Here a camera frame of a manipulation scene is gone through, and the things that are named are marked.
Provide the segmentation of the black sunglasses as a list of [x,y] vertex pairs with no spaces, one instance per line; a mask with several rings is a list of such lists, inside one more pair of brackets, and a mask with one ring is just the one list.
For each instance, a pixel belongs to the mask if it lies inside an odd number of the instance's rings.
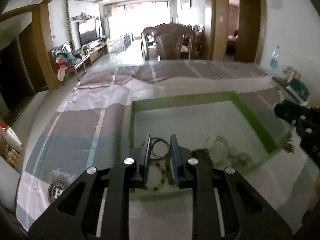
[[192,152],[194,158],[205,163],[208,167],[213,168],[213,162],[209,156],[209,151],[206,148],[196,149]]

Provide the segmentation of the green white packet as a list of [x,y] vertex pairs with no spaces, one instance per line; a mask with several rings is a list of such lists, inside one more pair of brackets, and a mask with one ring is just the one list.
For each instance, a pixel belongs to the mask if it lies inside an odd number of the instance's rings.
[[307,106],[310,101],[310,92],[299,79],[293,78],[288,82],[286,90],[293,95],[301,106]]

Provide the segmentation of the gold brooch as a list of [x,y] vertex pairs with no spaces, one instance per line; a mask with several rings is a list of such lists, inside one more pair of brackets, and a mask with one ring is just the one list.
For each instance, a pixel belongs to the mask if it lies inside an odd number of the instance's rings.
[[281,149],[287,153],[293,154],[294,146],[293,146],[293,138],[291,133],[287,133],[283,136],[280,143]]

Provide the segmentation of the green cardboard box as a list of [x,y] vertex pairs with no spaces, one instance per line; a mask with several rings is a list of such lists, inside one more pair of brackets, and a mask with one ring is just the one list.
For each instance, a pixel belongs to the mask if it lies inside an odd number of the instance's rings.
[[243,168],[251,172],[279,151],[275,137],[261,120],[266,107],[253,105],[252,93],[217,92],[172,96],[132,102],[130,148],[142,144],[145,135],[169,140],[176,135],[181,146],[205,148],[213,136],[228,140],[231,146],[252,158]]

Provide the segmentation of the plaid tablecloth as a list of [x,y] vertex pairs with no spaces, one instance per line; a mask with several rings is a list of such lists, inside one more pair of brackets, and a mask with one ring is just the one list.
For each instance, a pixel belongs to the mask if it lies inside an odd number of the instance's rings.
[[[318,170],[299,148],[293,128],[273,112],[285,92],[256,64],[220,61],[150,61],[98,68],[86,75],[56,107],[33,148],[20,179],[18,221],[28,230],[48,208],[52,181],[70,185],[86,168],[105,169],[129,155],[133,101],[217,92],[252,93],[253,105],[270,111],[261,120],[279,151],[251,172],[242,169],[252,161],[239,170],[292,231],[298,231],[316,199]],[[293,154],[280,146],[287,133],[292,134]],[[231,145],[229,152],[247,154]]]

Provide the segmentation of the clear water bottle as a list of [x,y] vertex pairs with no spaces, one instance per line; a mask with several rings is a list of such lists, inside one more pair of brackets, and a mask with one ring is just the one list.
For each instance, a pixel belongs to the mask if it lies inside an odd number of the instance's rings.
[[270,58],[269,67],[268,67],[268,72],[269,73],[274,72],[278,68],[278,65],[279,65],[279,50],[280,50],[280,46],[276,46],[276,48],[272,52],[272,55],[271,55],[271,58]]

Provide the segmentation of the dark wooden chair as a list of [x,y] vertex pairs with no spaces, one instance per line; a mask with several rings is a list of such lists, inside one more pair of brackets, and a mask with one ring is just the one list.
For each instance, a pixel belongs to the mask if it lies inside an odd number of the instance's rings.
[[149,61],[148,37],[156,42],[157,56],[160,60],[180,60],[183,42],[188,40],[188,60],[194,59],[196,33],[188,26],[176,23],[162,23],[145,28],[141,33],[142,56]]

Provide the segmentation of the wooden bench with clothes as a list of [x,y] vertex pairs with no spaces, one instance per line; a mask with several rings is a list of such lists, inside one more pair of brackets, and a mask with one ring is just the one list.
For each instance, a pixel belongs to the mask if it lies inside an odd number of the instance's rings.
[[68,43],[65,43],[64,45],[55,47],[51,50],[51,55],[58,67],[57,79],[60,82],[63,82],[67,73],[73,73],[76,76],[76,79],[80,81],[78,69],[83,67],[84,73],[86,74],[85,61],[89,59],[89,53],[81,50],[78,54],[77,51],[75,51],[74,55],[73,51],[69,51],[67,48],[71,48],[71,46]]

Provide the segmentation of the flat screen television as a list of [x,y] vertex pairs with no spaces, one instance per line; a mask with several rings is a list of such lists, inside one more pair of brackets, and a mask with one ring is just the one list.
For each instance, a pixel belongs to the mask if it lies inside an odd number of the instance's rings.
[[100,25],[98,19],[78,22],[80,44],[86,45],[100,38]]

